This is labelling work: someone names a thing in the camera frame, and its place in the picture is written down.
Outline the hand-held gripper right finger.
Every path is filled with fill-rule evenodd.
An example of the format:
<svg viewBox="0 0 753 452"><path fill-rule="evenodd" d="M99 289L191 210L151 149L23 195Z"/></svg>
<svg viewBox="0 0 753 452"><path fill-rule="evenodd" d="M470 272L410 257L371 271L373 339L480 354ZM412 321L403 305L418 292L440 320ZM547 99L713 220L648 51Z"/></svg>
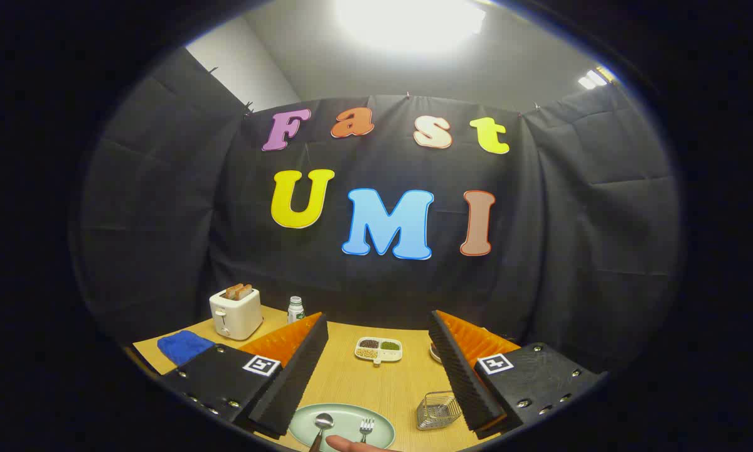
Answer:
<svg viewBox="0 0 753 452"><path fill-rule="evenodd" d="M528 429L606 382L541 342L519 346L445 313L429 313L429 338L468 428L480 438Z"/></svg>

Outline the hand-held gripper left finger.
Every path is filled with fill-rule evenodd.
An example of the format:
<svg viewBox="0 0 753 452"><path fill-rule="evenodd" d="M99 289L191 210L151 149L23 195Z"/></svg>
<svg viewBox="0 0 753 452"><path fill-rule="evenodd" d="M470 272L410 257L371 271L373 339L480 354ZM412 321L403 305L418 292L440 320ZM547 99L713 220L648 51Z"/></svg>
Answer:
<svg viewBox="0 0 753 452"><path fill-rule="evenodd" d="M327 316L316 313L242 347L213 344L162 375L161 383L213 417L279 439L328 338Z"/></svg>

